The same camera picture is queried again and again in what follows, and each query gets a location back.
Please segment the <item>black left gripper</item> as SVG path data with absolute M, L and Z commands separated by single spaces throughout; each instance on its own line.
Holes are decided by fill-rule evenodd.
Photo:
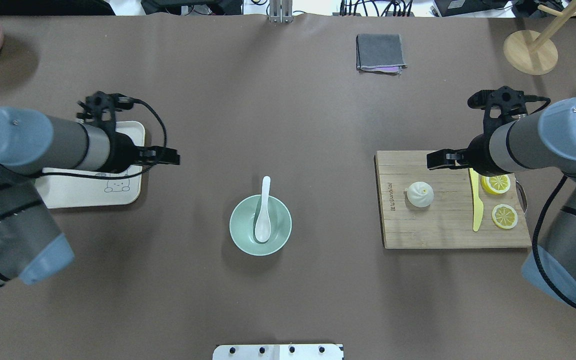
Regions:
M 181 156 L 176 149 L 157 145 L 137 146 L 124 133 L 117 132 L 110 145 L 109 157 L 105 161 L 106 173 L 120 174 L 131 166 L 140 166 L 142 173 L 148 173 L 158 165 L 181 164 Z

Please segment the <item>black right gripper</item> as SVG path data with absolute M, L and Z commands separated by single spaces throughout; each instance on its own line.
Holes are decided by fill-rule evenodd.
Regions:
M 499 174 L 499 166 L 490 153 L 490 136 L 480 134 L 469 143 L 467 148 L 444 148 L 426 155 L 428 170 L 473 169 L 476 173 L 493 177 Z

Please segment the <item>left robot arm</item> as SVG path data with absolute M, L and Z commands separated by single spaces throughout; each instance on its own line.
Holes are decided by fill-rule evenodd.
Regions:
M 137 146 L 117 132 L 115 121 L 90 124 L 52 117 L 34 109 L 0 107 L 0 289 L 15 279 L 27 285 L 55 275 L 74 260 L 35 180 L 44 169 L 63 176 L 84 171 L 120 174 L 131 166 L 144 172 L 159 164 L 180 164 L 178 152 L 166 145 Z

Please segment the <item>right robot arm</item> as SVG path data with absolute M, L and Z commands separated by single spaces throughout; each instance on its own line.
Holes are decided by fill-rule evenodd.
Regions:
M 503 86 L 483 89 L 468 99 L 484 110 L 483 132 L 464 149 L 441 149 L 426 157 L 427 168 L 472 168 L 482 176 L 555 167 L 576 185 L 576 96 L 528 113 L 537 97 Z M 541 227 L 553 202 L 539 215 L 523 277 L 549 296 L 576 306 L 576 187 L 544 234 Z

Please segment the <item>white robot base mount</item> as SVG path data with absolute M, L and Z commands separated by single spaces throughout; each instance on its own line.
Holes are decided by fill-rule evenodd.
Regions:
M 345 349 L 334 343 L 222 344 L 213 360 L 344 360 Z

